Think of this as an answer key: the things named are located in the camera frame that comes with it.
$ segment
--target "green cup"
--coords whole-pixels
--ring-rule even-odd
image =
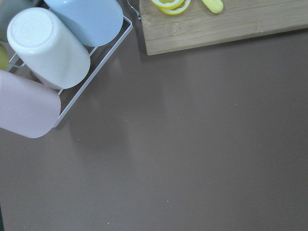
[[[0,44],[0,70],[7,70],[9,65],[9,56],[5,47]]]

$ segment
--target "countertop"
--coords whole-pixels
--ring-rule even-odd
[[[147,56],[123,9],[57,128],[0,129],[5,230],[308,230],[308,30]]]

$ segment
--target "cup rack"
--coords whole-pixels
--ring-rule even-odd
[[[119,34],[117,35],[117,37],[113,41],[101,47],[86,47],[87,50],[89,51],[89,55],[91,58],[90,71],[88,72],[84,80],[78,85],[76,85],[75,87],[58,91],[58,94],[61,99],[61,112],[60,112],[58,120],[53,126],[54,128],[59,125],[61,120],[64,118],[64,116],[73,106],[73,104],[76,102],[78,97],[82,94],[85,88],[94,79],[94,77],[97,75],[99,70],[108,61],[110,56],[116,51],[116,49],[124,41],[127,35],[132,31],[132,29],[133,29],[132,22],[127,17],[123,16],[122,28]],[[20,62],[20,58],[18,57],[17,54],[14,54],[14,56],[10,59],[8,71],[9,72],[12,71],[13,68],[24,68],[25,67],[24,63],[17,64],[18,62]]]

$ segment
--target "yellow object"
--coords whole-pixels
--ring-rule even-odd
[[[183,13],[189,6],[189,4],[191,3],[191,0],[184,0],[184,2],[176,7],[175,9],[165,9],[165,8],[161,8],[161,7],[158,7],[158,9],[165,13],[165,14],[168,14],[168,15],[176,15],[176,14],[179,14],[179,13]]]
[[[8,68],[9,65],[9,56],[5,49],[5,47],[0,44],[0,70],[5,70]]]
[[[213,13],[220,13],[223,9],[221,0],[202,0],[207,8]]]
[[[180,6],[184,0],[151,0],[157,7],[165,9],[174,9]]]

